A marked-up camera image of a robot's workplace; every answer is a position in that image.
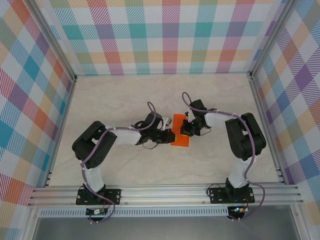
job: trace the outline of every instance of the purple cable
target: purple cable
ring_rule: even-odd
[[[232,113],[228,113],[228,112],[224,112],[224,111],[219,111],[219,110],[200,110],[200,109],[196,109],[192,106],[190,106],[187,101],[185,100],[185,97],[184,95],[186,95],[190,101],[190,103],[192,102],[191,101],[191,98],[189,96],[189,94],[187,92],[183,92],[182,93],[182,100],[184,101],[184,103],[191,109],[191,110],[194,110],[194,111],[197,111],[197,112],[202,112],[202,113],[213,113],[213,114],[220,114],[220,115],[225,115],[225,116],[229,116],[229,117],[234,117],[234,118],[237,118],[239,119],[242,124],[244,125],[245,127],[245,130],[247,131],[248,133],[248,136],[249,136],[249,139],[250,139],[250,142],[251,142],[251,147],[252,147],[252,158],[251,158],[251,161],[250,161],[250,164],[248,165],[248,167],[246,168],[246,170],[244,171],[244,179],[249,183],[249,184],[252,184],[254,186],[258,186],[262,189],[262,199],[261,199],[261,202],[259,203],[258,207],[255,209],[255,211],[253,211],[250,215],[248,216],[245,216],[243,217],[242,219],[246,219],[248,217],[250,217],[251,215],[253,215],[255,212],[257,212],[257,210],[260,208],[260,206],[264,203],[264,200],[265,200],[265,197],[266,197],[266,190],[265,188],[260,185],[259,183],[255,183],[255,182],[251,182],[248,178],[247,178],[247,173],[248,171],[250,170],[251,166],[254,164],[254,161],[255,161],[255,157],[256,157],[256,148],[255,148],[255,142],[254,142],[254,138],[250,132],[250,129],[248,127],[248,125],[246,124],[246,122],[238,115],[236,114],[232,114]]]
[[[90,154],[86,157],[86,159],[85,159],[83,162],[80,163],[80,166],[81,166],[81,168],[82,168],[82,177],[83,177],[84,184],[85,184],[86,188],[87,188],[92,194],[94,194],[94,195],[96,195],[97,197],[99,197],[99,198],[107,201],[108,203],[112,204],[112,206],[113,206],[112,212],[111,212],[108,216],[104,217],[104,218],[103,218],[102,220],[100,220],[100,221],[94,221],[94,223],[97,223],[97,224],[98,224],[98,223],[102,223],[102,222],[108,220],[108,219],[115,213],[115,211],[116,211],[116,205],[115,205],[115,203],[114,203],[113,201],[111,201],[110,199],[108,199],[108,198],[106,198],[106,197],[104,197],[104,196],[101,196],[100,194],[96,193],[96,192],[87,184],[88,181],[87,181],[86,173],[85,173],[85,167],[86,167],[85,164],[86,164],[86,162],[89,161],[89,159],[90,159],[90,158],[93,156],[93,154],[96,152],[96,150],[97,150],[99,144],[101,143],[102,139],[104,138],[104,136],[105,136],[110,130],[115,130],[115,129],[117,129],[117,130],[130,130],[130,131],[139,132],[139,131],[143,131],[143,130],[146,130],[146,129],[150,128],[150,127],[152,126],[152,124],[154,124],[154,122],[155,122],[155,120],[156,120],[156,113],[157,113],[157,112],[156,112],[156,108],[155,108],[155,106],[152,104],[152,102],[148,101],[148,102],[147,102],[147,105],[148,105],[149,109],[153,112],[153,119],[152,119],[151,123],[150,123],[148,126],[143,127],[143,128],[131,128],[131,127],[121,127],[121,126],[120,126],[120,127],[113,127],[113,128],[107,129],[106,131],[104,131],[104,132],[102,133],[102,135],[100,136],[98,142],[96,143],[96,145],[94,146],[94,148],[92,149],[92,151],[90,152]]]

